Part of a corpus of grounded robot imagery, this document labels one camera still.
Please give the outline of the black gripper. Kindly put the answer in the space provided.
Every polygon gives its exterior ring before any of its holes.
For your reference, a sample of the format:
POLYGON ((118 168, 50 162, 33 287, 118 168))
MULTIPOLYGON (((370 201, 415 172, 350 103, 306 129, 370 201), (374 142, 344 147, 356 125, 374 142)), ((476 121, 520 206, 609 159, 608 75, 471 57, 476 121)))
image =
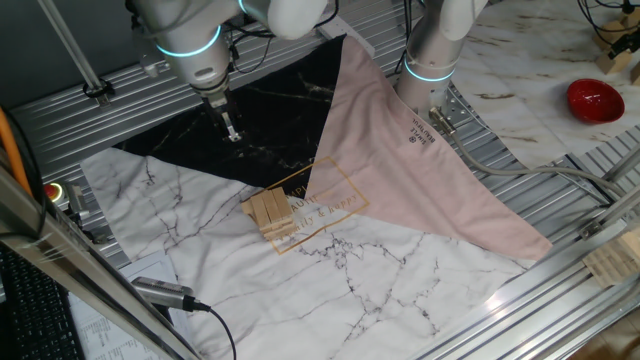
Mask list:
POLYGON ((234 127, 230 90, 228 88, 201 91, 205 110, 213 119, 214 127, 222 142, 238 142, 242 135, 234 127))

